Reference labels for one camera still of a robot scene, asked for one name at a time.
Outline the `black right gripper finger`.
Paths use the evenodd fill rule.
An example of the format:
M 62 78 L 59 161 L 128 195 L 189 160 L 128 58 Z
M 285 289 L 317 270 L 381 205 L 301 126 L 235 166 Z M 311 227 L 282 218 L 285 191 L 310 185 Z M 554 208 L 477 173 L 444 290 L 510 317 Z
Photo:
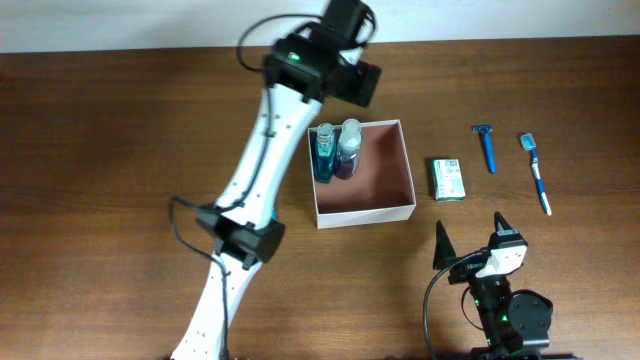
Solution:
M 498 211 L 494 213 L 494 226 L 497 233 L 517 233 L 517 230 L 513 228 Z
M 443 223 L 436 222 L 436 244 L 433 259 L 433 269 L 443 270 L 457 261 L 457 255 L 449 239 Z

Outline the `teal mouthwash bottle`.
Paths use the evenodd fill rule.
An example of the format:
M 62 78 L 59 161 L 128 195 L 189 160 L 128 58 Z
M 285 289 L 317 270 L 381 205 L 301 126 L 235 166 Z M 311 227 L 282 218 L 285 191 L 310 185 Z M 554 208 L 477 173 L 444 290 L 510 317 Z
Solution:
M 323 123 L 318 127 L 315 151 L 315 179 L 320 183 L 328 184 L 334 174 L 336 151 L 335 132 L 331 124 Z

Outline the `purple foam pump bottle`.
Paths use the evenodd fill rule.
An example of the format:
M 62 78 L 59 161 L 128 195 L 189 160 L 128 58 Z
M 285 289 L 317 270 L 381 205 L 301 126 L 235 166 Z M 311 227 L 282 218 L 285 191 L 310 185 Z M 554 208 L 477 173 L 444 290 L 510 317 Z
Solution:
M 356 119 L 348 119 L 341 126 L 336 148 L 335 176 L 350 179 L 357 171 L 362 146 L 362 128 Z

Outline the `blue disposable razor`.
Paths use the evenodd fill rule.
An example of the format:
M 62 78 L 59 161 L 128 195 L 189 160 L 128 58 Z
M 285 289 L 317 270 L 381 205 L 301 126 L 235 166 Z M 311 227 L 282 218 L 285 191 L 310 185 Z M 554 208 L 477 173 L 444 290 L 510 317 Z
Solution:
M 491 174 L 496 174 L 497 163 L 496 163 L 493 144 L 491 140 L 491 132 L 493 131 L 493 127 L 491 125 L 473 125 L 472 131 L 474 133 L 477 133 L 482 140 L 485 159 L 487 162 L 487 167 L 489 172 Z

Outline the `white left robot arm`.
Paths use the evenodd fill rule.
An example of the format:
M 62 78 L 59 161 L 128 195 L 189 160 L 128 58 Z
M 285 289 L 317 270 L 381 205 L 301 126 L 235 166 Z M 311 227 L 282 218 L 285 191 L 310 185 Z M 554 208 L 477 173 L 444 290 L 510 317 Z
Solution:
M 376 23 L 373 10 L 362 1 L 331 0 L 323 14 L 303 18 L 256 70 L 263 79 L 260 108 L 225 190 L 208 204 L 177 196 L 169 202 L 193 211 L 213 242 L 212 251 L 199 253 L 210 270 L 174 359 L 229 358 L 229 327 L 243 294 L 284 236 L 275 200 L 307 127 L 328 97 L 360 107 L 373 97 L 381 70 L 360 59 L 370 41 L 360 32 Z

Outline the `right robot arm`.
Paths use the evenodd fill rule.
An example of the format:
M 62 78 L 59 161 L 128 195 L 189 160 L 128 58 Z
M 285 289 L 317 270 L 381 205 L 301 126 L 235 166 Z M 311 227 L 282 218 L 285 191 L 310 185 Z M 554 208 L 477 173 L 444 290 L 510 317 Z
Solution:
M 487 343 L 472 349 L 470 359 L 540 359 L 541 350 L 550 344 L 553 303 L 534 291 L 511 289 L 507 277 L 522 267 L 528 243 L 498 212 L 494 227 L 485 247 L 458 256 L 444 225 L 437 222 L 437 274 L 427 289 L 443 275 L 451 285 L 468 285 L 465 292 L 474 299 Z

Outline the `green white small box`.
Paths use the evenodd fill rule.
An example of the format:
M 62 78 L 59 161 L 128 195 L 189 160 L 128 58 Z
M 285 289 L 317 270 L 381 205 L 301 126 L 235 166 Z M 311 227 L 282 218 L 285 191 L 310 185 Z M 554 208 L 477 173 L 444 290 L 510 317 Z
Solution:
M 458 159 L 433 160 L 431 170 L 437 202 L 456 202 L 466 198 Z

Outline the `blue white toothbrush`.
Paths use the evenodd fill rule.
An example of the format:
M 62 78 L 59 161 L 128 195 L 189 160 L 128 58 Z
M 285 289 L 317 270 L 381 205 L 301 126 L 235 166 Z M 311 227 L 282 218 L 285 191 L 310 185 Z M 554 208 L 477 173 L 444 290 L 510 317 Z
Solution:
M 552 209 L 547 197 L 544 182 L 541 178 L 539 170 L 539 158 L 537 154 L 537 146 L 534 137 L 531 133 L 525 133 L 520 136 L 520 142 L 525 151 L 530 154 L 531 157 L 531 170 L 536 182 L 538 196 L 542 205 L 542 208 L 547 216 L 552 215 Z

